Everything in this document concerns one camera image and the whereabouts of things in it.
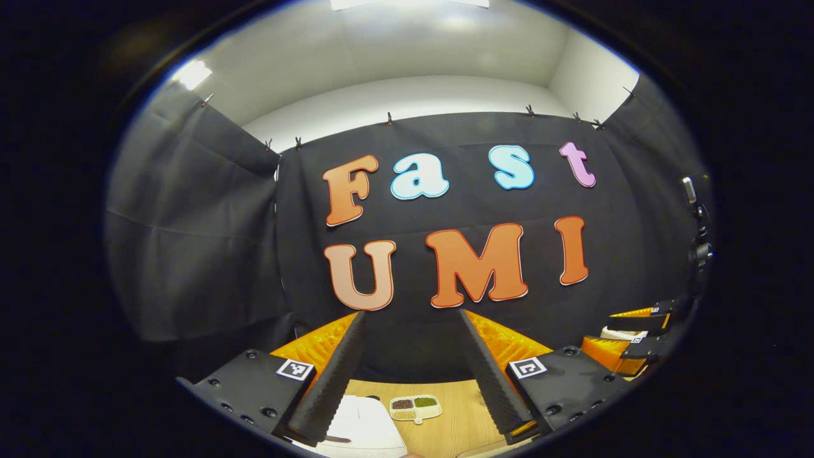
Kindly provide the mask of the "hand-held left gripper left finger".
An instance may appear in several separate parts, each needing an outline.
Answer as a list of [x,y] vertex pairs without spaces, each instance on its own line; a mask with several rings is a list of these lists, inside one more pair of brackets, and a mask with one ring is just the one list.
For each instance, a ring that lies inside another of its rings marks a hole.
[[273,352],[247,349],[198,382],[177,382],[212,411],[267,443],[325,440],[362,356],[366,313],[356,311]]

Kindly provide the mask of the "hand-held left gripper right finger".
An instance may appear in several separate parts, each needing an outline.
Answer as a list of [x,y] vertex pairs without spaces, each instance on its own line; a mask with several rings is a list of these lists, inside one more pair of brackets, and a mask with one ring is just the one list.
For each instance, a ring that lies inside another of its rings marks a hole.
[[579,346],[553,350],[466,309],[457,316],[466,363],[508,444],[589,417],[634,378],[607,370]]

